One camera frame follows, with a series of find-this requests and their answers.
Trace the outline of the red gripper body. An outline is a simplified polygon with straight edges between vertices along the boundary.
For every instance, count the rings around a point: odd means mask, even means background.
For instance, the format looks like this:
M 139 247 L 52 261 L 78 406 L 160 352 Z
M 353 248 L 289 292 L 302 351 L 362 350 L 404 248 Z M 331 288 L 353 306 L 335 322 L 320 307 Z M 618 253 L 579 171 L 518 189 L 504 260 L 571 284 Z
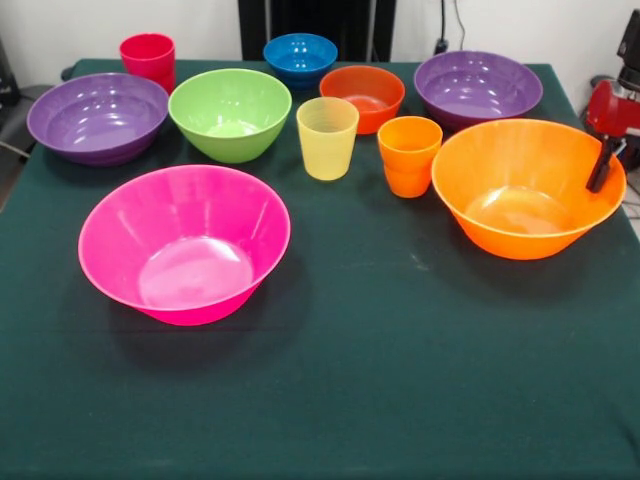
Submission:
M 616 80 L 602 80 L 594 88 L 587 107 L 587 123 L 600 135 L 620 138 L 632 126 L 632 92 Z

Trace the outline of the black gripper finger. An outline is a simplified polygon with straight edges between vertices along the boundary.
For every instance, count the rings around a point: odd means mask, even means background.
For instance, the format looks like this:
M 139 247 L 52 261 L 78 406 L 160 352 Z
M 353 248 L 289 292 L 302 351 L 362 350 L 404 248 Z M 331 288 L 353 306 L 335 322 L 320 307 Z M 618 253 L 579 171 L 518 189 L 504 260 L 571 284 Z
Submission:
M 586 184 L 586 188 L 590 192 L 598 193 L 602 189 L 610 170 L 611 157 L 617 145 L 618 140 L 616 138 L 612 138 L 607 134 L 602 137 L 600 153 Z

